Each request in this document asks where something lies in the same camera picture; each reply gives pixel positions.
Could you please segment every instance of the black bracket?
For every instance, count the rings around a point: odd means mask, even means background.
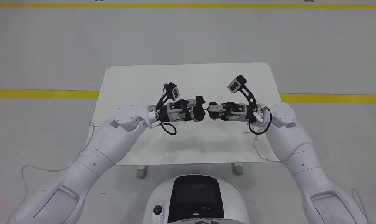
[[[242,75],[239,75],[230,83],[228,89],[231,91],[231,93],[240,91],[247,98],[248,105],[253,109],[257,109],[256,99],[251,91],[249,91],[249,89],[246,87],[246,83],[247,80]]]
[[[174,83],[165,84],[163,87],[163,91],[164,90],[166,90],[166,93],[159,99],[157,104],[158,108],[166,104],[169,99],[176,101],[180,96],[177,85]]]

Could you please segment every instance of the camera lens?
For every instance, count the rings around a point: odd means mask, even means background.
[[[156,206],[154,206],[154,208],[153,208],[153,213],[154,213],[155,215],[160,215],[160,214],[162,213],[162,206],[160,206],[160,205],[156,205]]]

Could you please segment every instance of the black display screen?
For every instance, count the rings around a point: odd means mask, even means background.
[[[167,222],[187,218],[224,218],[221,191],[216,178],[204,175],[176,178]]]
[[[189,184],[178,187],[175,201],[178,203],[216,203],[216,191],[208,184]]]

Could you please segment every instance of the black cable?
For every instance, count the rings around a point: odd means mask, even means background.
[[[175,132],[172,133],[172,132],[168,131],[168,130],[165,128],[165,125],[170,125],[170,126],[174,129]],[[171,123],[161,123],[160,126],[163,128],[163,130],[164,130],[165,132],[167,132],[167,133],[168,133],[169,135],[171,135],[171,136],[175,136],[175,135],[177,134],[177,130],[176,130],[175,126],[173,126]]]
[[[249,128],[249,130],[250,130],[253,134],[256,134],[256,135],[264,134],[264,133],[266,133],[266,131],[268,131],[268,129],[269,129],[270,125],[271,125],[271,120],[272,120],[272,118],[273,118],[273,116],[272,116],[272,114],[270,113],[270,118],[269,118],[268,126],[266,126],[265,130],[262,131],[262,132],[256,132],[256,131],[252,130],[252,128],[251,128],[251,122],[250,122],[250,121],[248,121],[248,128]]]

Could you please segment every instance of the white cable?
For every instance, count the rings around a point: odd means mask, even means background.
[[[73,161],[71,161],[69,164],[67,164],[64,168],[62,169],[57,169],[57,170],[51,170],[51,169],[45,169],[45,168],[41,168],[41,167],[37,167],[37,166],[34,166],[34,165],[24,165],[21,169],[21,178],[22,178],[22,181],[23,181],[23,186],[25,187],[25,194],[23,196],[23,199],[22,201],[19,203],[19,205],[17,206],[17,208],[15,208],[13,210],[13,212],[11,213],[11,215],[9,216],[8,220],[6,221],[6,224],[9,224],[9,222],[11,221],[11,218],[13,216],[13,214],[15,212],[17,212],[17,210],[19,209],[19,207],[21,207],[21,205],[24,204],[26,198],[28,197],[28,185],[26,184],[26,180],[25,180],[25,175],[24,175],[24,171],[26,168],[34,168],[34,169],[38,169],[38,170],[42,170],[42,171],[46,171],[46,172],[61,172],[61,171],[64,171],[65,169],[71,167],[73,165],[73,163],[77,160],[77,158],[81,155],[81,153],[89,146],[90,142],[92,141],[93,139],[93,136],[94,136],[94,130],[95,128],[97,127],[100,127],[100,125],[94,125],[93,122],[90,122],[90,127],[93,128],[93,131],[92,131],[92,134],[90,136],[90,139],[89,141],[87,142],[87,144],[85,145],[85,147],[78,153],[78,155],[74,158]]]

